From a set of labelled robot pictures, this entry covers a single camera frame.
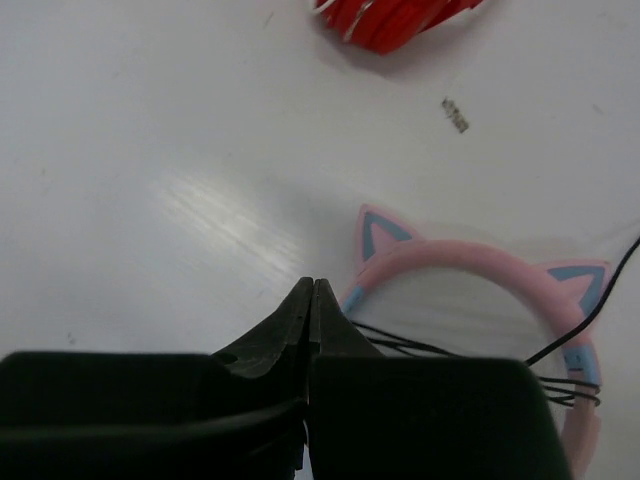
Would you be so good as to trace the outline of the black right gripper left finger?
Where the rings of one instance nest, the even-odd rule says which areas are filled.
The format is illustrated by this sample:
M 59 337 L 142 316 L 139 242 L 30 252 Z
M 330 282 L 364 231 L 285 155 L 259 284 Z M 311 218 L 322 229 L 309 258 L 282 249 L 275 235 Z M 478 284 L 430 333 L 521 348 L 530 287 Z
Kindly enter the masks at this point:
M 314 283 L 212 354 L 18 351 L 1 362 L 5 479 L 291 479 Z

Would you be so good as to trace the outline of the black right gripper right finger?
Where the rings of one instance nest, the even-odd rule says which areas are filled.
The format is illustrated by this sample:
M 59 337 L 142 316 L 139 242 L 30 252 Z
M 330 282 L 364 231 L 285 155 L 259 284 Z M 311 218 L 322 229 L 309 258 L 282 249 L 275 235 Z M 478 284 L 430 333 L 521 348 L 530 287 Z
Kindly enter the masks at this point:
M 567 479 L 534 375 L 506 359 L 382 355 L 318 280 L 309 313 L 317 479 Z

